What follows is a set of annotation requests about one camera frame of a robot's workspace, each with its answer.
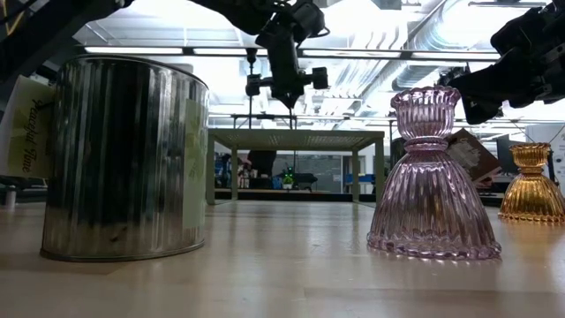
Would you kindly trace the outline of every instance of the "ribbed metal can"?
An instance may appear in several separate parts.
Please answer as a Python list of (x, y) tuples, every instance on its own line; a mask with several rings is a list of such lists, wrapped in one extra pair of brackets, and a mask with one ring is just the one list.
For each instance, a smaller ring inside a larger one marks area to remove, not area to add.
[(57, 78), (41, 254), (126, 261), (202, 246), (207, 106), (207, 86), (166, 64), (107, 55), (67, 62)]

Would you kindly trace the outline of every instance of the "label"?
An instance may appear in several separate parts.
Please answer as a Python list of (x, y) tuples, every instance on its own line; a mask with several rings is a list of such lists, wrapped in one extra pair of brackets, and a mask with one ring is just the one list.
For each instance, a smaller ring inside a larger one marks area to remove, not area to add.
[(48, 178), (55, 89), (20, 76), (0, 126), (0, 175)]
[(463, 128), (447, 137), (447, 153), (469, 174), (474, 183), (491, 177), (501, 170), (498, 159), (475, 136)]
[(183, 227), (204, 225), (206, 207), (207, 108), (186, 101)]

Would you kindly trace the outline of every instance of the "wooden table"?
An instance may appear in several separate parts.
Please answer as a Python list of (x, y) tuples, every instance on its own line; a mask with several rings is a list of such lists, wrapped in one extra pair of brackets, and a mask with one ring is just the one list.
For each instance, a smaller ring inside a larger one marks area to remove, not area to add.
[[(208, 149), (218, 142), (231, 149), (231, 157), (238, 150), (290, 150), (290, 151), (347, 151), (352, 153), (353, 201), (359, 202), (359, 150), (375, 145), (373, 169), (376, 200), (385, 184), (384, 132), (368, 131), (314, 131), (314, 130), (247, 130), (209, 129)], [(214, 151), (207, 152), (207, 203), (215, 204)], [(231, 161), (231, 198), (237, 199), (237, 160)]]
[[(231, 192), (231, 189), (215, 189), (218, 193)], [(239, 193), (312, 193), (308, 190), (275, 190), (275, 189), (237, 189)]]
[(565, 227), (508, 224), (502, 259), (427, 261), (366, 248), (373, 208), (231, 201), (200, 250), (76, 264), (38, 256), (42, 205), (0, 209), (0, 316), (562, 318)]

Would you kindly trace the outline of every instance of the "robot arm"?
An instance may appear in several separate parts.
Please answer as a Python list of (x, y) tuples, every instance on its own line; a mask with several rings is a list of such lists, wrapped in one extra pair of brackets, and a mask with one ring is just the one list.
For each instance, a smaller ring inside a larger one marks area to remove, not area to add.
[[(0, 83), (10, 85), (20, 74), (31, 74), (86, 23), (106, 18), (133, 1), (49, 1), (24, 26), (0, 43)], [(298, 0), (293, 5), (288, 4), (288, 0), (193, 2), (219, 12), (242, 31), (259, 35), (257, 44), (267, 49), (273, 78), (253, 78), (252, 87), (256, 85), (258, 91), (259, 86), (270, 86), (275, 98), (289, 109), (294, 107), (296, 99), (304, 93), (304, 85), (312, 82), (312, 76), (298, 69), (297, 43), (319, 36), (325, 28), (324, 15), (313, 0)], [(324, 74), (321, 75), (322, 79), (317, 82), (324, 84)]]
[(563, 27), (565, 11), (557, 1), (529, 9), (492, 36), (491, 44), (501, 55), (496, 64), (474, 73), (467, 70), (447, 81), (461, 92), (469, 124), (499, 116), (505, 101), (522, 108), (565, 97)]

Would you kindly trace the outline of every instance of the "fluorescent light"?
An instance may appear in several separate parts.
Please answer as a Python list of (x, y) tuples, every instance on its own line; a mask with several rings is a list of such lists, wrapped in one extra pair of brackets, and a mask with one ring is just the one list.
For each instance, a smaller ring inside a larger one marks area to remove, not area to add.
[(412, 59), (440, 59), (440, 60), (462, 60), (462, 61), (478, 61), (478, 60), (492, 60), (496, 62), (501, 56), (498, 53), (483, 53), (483, 52), (414, 52), (411, 56)]
[(311, 119), (311, 120), (345, 120), (346, 117), (339, 117), (339, 116), (297, 116), (297, 119)]
[(354, 49), (305, 49), (305, 57), (371, 57), (371, 58), (399, 58), (400, 52), (354, 50)]
[(182, 55), (182, 48), (126, 48), (126, 47), (85, 47), (88, 53), (98, 54), (155, 54), (155, 55)]
[[(238, 57), (245, 57), (247, 56), (247, 52), (245, 49), (225, 49), (225, 48), (204, 48), (204, 49), (194, 49), (194, 54), (197, 55), (211, 55), (211, 56), (238, 56)], [(258, 49), (257, 50), (258, 57), (266, 57), (267, 50), (266, 49)]]
[(544, 7), (547, 3), (545, 2), (528, 2), (528, 3), (498, 3), (498, 2), (469, 2), (469, 6), (485, 7), (485, 8), (537, 8)]
[(208, 118), (231, 118), (229, 114), (209, 114)]
[(498, 133), (498, 134), (495, 134), (494, 136), (481, 138), (480, 141), (489, 141), (489, 140), (497, 139), (499, 137), (506, 136), (506, 135), (507, 135), (507, 133), (505, 133), (505, 132), (504, 133)]
[(467, 64), (465, 62), (457, 61), (406, 61), (410, 66), (447, 66), (447, 67), (465, 67)]

